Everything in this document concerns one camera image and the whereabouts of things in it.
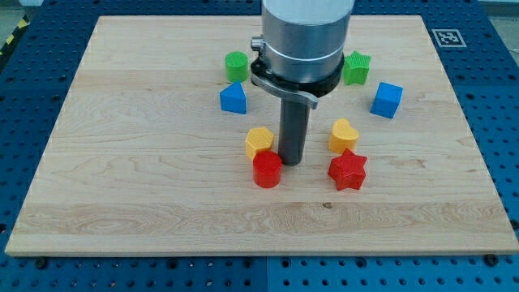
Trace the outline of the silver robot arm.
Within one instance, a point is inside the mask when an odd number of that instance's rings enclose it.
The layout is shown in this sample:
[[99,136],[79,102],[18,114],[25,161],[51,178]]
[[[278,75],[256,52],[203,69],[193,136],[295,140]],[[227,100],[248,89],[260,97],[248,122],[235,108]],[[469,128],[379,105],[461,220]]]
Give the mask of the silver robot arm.
[[316,108],[338,84],[354,0],[263,0],[251,82],[283,101]]

